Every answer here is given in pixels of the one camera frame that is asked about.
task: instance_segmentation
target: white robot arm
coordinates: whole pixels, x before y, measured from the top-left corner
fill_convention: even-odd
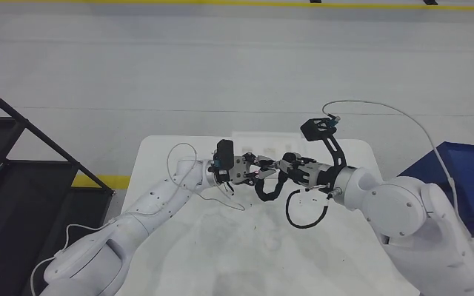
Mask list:
[[[208,171],[210,163],[179,161],[173,180],[158,182],[110,225],[56,254],[44,272],[48,286],[41,296],[114,295],[125,281],[133,254],[148,236],[176,214],[193,192],[216,185]]]
[[[234,157],[231,141],[219,142],[212,161],[180,161],[173,180],[160,181],[110,225],[59,252],[44,273],[49,286],[41,296],[114,295],[140,244],[176,214],[193,192],[232,182],[255,186],[260,199],[272,201],[287,179],[326,192],[328,199],[349,210],[360,210],[397,270],[423,296],[474,295],[473,242],[443,191],[408,177],[382,183],[365,168],[347,166],[326,124],[310,120],[301,131],[308,141],[324,141],[333,156],[332,166],[296,153],[285,154],[281,161],[251,153]],[[250,165],[261,169],[250,172]],[[277,169],[275,192],[264,193],[264,179]],[[309,228],[295,225],[288,212],[287,217],[297,228]]]

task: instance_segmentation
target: yellow tape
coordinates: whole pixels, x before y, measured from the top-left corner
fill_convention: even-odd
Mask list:
[[[307,3],[271,2],[239,0],[0,0],[10,3],[88,3],[88,4],[209,4],[271,7],[310,7],[310,8],[369,8],[399,10],[474,10],[474,6],[424,5],[424,4],[371,4],[371,3]]]
[[[130,183],[130,176],[126,175],[97,175],[99,179],[112,189],[127,189]],[[99,185],[86,175],[77,175],[73,182],[73,187],[98,188]]]

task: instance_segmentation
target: table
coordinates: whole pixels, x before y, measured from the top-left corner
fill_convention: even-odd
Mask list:
[[[122,211],[165,178],[166,156],[177,143],[187,142],[200,158],[225,137],[159,136],[145,138],[138,151]],[[279,159],[294,151],[331,164],[321,142],[306,142],[299,134],[234,133],[236,155],[246,151]],[[338,140],[349,165],[370,169],[378,178],[370,146],[360,140]],[[179,147],[170,157],[193,155]],[[266,182],[266,191],[276,180]],[[295,229],[284,214],[287,196],[298,188],[287,182],[279,199],[264,203],[249,186],[235,186],[232,197],[245,212],[215,201],[193,198],[137,250],[118,295],[418,295],[395,269],[359,211],[331,201],[326,218],[312,229]],[[204,196],[228,200],[216,188]],[[296,223],[311,223],[321,213],[324,195],[297,195],[290,204]]]

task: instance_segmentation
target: blue bin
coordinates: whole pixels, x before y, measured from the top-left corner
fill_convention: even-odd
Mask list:
[[[454,178],[458,192],[459,215],[474,235],[474,146],[443,142],[438,146],[446,168]],[[416,161],[400,176],[410,176],[440,186],[453,204],[453,193],[433,151]]]

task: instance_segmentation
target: gray floor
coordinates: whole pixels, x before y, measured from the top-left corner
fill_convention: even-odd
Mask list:
[[[298,132],[327,101],[474,144],[473,12],[0,4],[0,97],[98,174],[148,135]],[[385,178],[430,150],[403,116],[334,106]],[[32,136],[12,158],[55,159]]]

